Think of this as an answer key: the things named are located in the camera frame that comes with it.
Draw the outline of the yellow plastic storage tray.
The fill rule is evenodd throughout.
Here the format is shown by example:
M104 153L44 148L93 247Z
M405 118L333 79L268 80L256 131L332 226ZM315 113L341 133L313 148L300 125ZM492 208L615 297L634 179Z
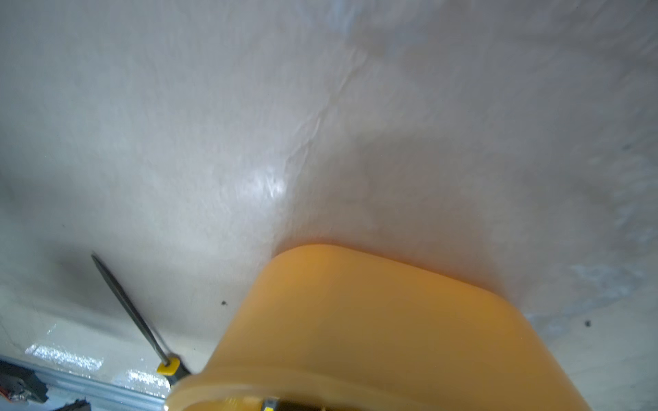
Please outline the yellow plastic storage tray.
M255 280L168 410L586 410L494 293L369 253L307 245Z

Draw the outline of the aluminium front rail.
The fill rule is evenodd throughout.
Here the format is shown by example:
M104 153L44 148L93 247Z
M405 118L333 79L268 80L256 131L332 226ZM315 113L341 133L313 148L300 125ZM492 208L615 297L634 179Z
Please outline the aluminium front rail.
M144 394L125 387L110 385L93 379L62 372L44 366L33 365L25 361L1 356L1 360L14 366L34 371L49 391L58 395L74 395L75 399L86 399L93 406L106 410L164 410L165 400L150 394Z

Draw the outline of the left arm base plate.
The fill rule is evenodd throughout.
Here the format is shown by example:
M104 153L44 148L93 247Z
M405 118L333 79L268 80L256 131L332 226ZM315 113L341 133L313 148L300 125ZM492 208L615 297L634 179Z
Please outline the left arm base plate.
M1 396L12 403L48 401L48 387L35 371L1 361Z

